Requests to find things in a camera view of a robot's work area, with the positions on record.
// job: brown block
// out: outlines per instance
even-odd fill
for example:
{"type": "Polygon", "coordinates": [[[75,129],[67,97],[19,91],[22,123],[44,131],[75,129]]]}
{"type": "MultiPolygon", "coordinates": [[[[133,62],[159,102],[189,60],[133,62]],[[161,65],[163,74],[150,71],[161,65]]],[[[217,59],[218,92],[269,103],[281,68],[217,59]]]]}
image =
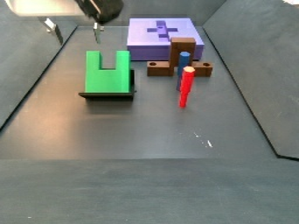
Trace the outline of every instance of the brown block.
{"type": "Polygon", "coordinates": [[[147,61],[147,76],[173,76],[169,61],[147,61]]]}
{"type": "Polygon", "coordinates": [[[210,62],[194,61],[191,66],[195,68],[195,77],[210,77],[213,64],[210,62]]]}
{"type": "Polygon", "coordinates": [[[191,54],[190,65],[193,64],[197,41],[195,38],[173,38],[171,40],[171,56],[170,67],[179,66],[181,52],[191,54]]]}

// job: red peg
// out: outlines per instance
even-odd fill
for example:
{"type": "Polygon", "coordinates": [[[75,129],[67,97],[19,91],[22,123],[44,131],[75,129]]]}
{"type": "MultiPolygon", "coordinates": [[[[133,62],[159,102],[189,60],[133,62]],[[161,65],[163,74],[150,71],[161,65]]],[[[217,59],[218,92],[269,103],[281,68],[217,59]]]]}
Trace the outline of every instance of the red peg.
{"type": "Polygon", "coordinates": [[[187,104],[189,94],[193,90],[195,69],[193,66],[187,66],[182,72],[182,95],[181,95],[181,107],[185,108],[187,104]]]}

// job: purple box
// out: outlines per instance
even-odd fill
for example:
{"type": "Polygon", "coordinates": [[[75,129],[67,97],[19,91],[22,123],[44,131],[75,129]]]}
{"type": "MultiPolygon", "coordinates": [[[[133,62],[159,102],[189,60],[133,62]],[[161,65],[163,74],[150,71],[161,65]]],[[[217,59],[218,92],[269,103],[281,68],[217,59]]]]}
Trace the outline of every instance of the purple box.
{"type": "Polygon", "coordinates": [[[126,44],[131,60],[169,60],[171,38],[195,38],[194,59],[202,58],[205,44],[190,18],[131,18],[126,44]]]}

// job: cross-shaped cutout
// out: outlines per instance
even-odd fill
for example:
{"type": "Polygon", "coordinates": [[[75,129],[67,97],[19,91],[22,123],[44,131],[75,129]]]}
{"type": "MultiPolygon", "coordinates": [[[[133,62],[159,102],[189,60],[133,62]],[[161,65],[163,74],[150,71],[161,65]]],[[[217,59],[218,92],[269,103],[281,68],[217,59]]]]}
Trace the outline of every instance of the cross-shaped cutout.
{"type": "Polygon", "coordinates": [[[165,20],[158,20],[157,28],[147,28],[147,32],[158,32],[159,40],[162,42],[170,42],[169,32],[178,32],[178,28],[167,28],[165,20]]]}

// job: green block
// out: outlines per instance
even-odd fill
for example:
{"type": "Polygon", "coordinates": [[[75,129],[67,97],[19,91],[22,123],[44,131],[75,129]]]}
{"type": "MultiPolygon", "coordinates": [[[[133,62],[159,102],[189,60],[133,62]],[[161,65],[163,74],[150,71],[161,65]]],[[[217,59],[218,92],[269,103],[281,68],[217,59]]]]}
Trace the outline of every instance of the green block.
{"type": "Polygon", "coordinates": [[[100,52],[87,52],[86,93],[130,92],[130,51],[117,51],[117,69],[104,69],[100,52]]]}

